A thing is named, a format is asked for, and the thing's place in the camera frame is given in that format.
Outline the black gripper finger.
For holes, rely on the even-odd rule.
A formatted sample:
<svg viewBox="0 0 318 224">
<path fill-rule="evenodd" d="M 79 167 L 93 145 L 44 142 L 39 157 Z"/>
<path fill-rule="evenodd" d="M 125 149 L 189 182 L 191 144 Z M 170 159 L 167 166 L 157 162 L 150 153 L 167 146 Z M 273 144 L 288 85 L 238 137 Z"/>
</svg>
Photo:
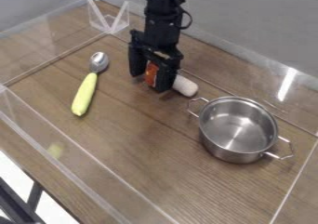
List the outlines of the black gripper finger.
<svg viewBox="0 0 318 224">
<path fill-rule="evenodd" d="M 147 59 L 145 58 L 143 51 L 135 46 L 129 49 L 130 73 L 133 77 L 142 75 L 146 71 Z"/>
<path fill-rule="evenodd" d="M 181 61 L 178 59 L 165 59 L 155 62 L 158 72 L 155 75 L 155 90 L 165 92 L 171 89 L 178 70 L 181 69 Z"/>
</svg>

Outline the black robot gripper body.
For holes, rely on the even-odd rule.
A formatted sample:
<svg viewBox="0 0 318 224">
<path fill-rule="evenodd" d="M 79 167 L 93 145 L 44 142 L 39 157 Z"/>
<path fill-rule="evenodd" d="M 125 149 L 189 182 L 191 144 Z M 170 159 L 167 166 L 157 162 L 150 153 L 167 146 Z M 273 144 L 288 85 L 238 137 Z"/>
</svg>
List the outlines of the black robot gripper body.
<svg viewBox="0 0 318 224">
<path fill-rule="evenodd" d="M 131 30 L 130 46 L 142 49 L 147 62 L 154 63 L 165 59 L 185 58 L 178 48 L 181 30 L 183 29 L 182 17 L 146 17 L 145 30 Z"/>
</svg>

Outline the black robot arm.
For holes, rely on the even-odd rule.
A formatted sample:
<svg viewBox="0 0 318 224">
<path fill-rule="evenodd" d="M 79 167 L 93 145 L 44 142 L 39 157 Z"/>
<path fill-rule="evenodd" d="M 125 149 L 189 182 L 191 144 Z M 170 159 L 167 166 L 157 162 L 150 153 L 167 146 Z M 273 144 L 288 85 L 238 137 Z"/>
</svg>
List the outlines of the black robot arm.
<svg viewBox="0 0 318 224">
<path fill-rule="evenodd" d="M 143 75 L 146 83 L 157 92 L 173 88 L 185 58 L 178 49 L 181 31 L 193 24 L 193 17 L 182 7 L 185 2 L 147 0 L 145 30 L 131 30 L 130 73 L 133 77 Z"/>
</svg>

